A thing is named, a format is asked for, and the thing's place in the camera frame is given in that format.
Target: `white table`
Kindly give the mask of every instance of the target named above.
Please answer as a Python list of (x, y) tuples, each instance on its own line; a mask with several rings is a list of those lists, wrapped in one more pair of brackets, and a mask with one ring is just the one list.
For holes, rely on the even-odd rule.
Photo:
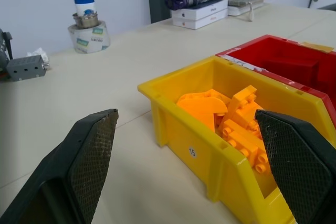
[(197, 31), (165, 20), (115, 36), (96, 54), (54, 54), (42, 78), (0, 84), (0, 215), (77, 120), (117, 108), (94, 223), (239, 223), (206, 199), (204, 185), (167, 147), (156, 145), (150, 103), (137, 85), (264, 34), (336, 46), (330, 23), (335, 27), (334, 12), (279, 5), (256, 10), (252, 23), (230, 17)]

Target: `white tissue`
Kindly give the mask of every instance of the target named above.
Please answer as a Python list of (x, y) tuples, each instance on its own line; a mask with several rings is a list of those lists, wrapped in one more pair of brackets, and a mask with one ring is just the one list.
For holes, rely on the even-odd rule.
[(27, 56), (35, 56), (35, 55), (41, 55), (43, 62), (49, 63), (49, 58), (47, 56), (47, 53), (44, 52), (42, 48), (38, 48), (34, 52), (27, 53)]

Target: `number label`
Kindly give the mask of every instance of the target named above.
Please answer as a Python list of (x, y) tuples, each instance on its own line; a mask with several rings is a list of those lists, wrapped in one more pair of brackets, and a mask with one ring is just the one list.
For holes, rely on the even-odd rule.
[(194, 148), (190, 147), (190, 148), (189, 148), (189, 153), (190, 153), (190, 155), (192, 155), (193, 157), (197, 157), (197, 153), (196, 153), (196, 151), (194, 150)]

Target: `plastic storage bin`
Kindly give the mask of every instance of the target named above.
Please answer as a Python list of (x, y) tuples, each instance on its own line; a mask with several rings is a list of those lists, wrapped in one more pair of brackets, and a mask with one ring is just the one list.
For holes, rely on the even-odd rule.
[(336, 52), (325, 53), (265, 35), (217, 55), (264, 68), (255, 71), (320, 97), (336, 127)]
[(266, 110), (310, 122), (327, 139), (336, 132), (322, 100), (217, 56), (139, 85), (151, 100), (157, 142), (167, 145), (206, 185), (207, 196), (222, 201), (245, 224), (289, 224), (295, 220), (274, 178), (253, 170), (238, 150), (176, 105), (186, 93), (209, 89), (232, 97), (257, 89)]

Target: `tape roll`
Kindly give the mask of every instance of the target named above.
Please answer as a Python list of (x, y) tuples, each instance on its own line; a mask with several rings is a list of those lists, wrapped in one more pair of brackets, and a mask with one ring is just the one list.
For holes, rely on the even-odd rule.
[(76, 25), (68, 27), (75, 51), (80, 54), (89, 54), (104, 50), (110, 46), (110, 36), (104, 21), (99, 21), (99, 25), (79, 29)]

